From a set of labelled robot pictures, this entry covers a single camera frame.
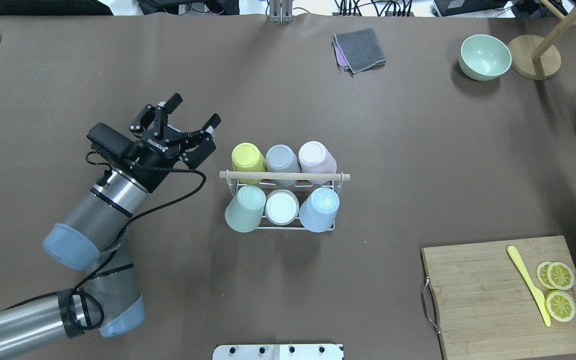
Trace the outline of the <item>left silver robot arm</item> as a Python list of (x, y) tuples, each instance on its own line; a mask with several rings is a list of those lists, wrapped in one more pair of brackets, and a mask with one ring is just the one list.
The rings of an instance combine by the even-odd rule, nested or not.
[(135, 140), (102, 122), (89, 130), (91, 153), (103, 158), (105, 171), (42, 243), (51, 258), (86, 275), (69, 289), (2, 310), (0, 360), (92, 330), (118, 337), (143, 323), (143, 296), (125, 243), (128, 227), (146, 215), (139, 212), (142, 203), (167, 175), (181, 172), (176, 162), (185, 164), (183, 173), (197, 174), (217, 148), (218, 114), (192, 132), (169, 125), (169, 115), (182, 101), (174, 93), (167, 101), (147, 104), (130, 124)]

